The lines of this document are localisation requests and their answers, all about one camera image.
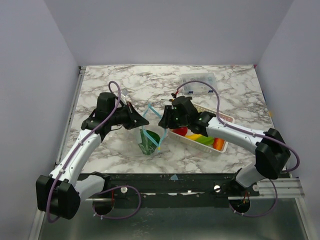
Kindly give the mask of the clear zip top bag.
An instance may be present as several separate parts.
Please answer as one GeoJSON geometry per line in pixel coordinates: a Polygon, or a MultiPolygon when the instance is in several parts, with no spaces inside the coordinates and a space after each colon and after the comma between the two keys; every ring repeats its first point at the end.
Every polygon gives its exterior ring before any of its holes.
{"type": "Polygon", "coordinates": [[[136,132],[136,141],[138,147],[144,155],[152,155],[156,152],[159,153],[161,145],[167,135],[167,129],[158,126],[159,121],[162,119],[162,115],[151,105],[147,104],[142,116],[147,119],[154,115],[149,121],[149,125],[141,126],[136,132]]]}

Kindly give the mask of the green toy leafy vegetable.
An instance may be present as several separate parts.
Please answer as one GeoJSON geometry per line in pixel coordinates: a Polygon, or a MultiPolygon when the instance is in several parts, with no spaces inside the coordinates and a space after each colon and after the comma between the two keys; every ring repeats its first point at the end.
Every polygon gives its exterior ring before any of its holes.
{"type": "Polygon", "coordinates": [[[159,149],[161,138],[157,133],[151,130],[143,131],[143,129],[140,129],[137,136],[138,146],[144,155],[151,155],[159,149]]]}

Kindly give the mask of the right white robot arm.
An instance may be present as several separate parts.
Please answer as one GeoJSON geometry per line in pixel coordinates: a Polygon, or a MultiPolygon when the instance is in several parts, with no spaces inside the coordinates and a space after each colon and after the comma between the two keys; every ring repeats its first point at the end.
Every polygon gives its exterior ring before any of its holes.
{"type": "Polygon", "coordinates": [[[255,162],[238,170],[230,183],[230,191],[236,196],[243,195],[255,182],[276,180],[291,156],[276,129],[261,131],[226,122],[218,113],[198,111],[185,96],[164,107],[158,125],[171,130],[187,127],[195,134],[223,139],[254,154],[255,162]]]}

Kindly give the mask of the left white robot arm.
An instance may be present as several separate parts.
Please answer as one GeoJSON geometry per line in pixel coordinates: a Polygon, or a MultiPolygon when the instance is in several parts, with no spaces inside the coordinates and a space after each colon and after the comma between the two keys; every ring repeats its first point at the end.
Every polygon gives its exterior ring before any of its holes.
{"type": "Polygon", "coordinates": [[[110,92],[100,93],[96,108],[82,122],[78,138],[65,158],[49,175],[38,177],[35,183],[37,208],[70,220],[82,201],[95,194],[107,197],[111,191],[111,177],[95,171],[79,180],[84,165],[113,126],[122,125],[131,130],[148,124],[130,102],[123,103],[110,92]]]}

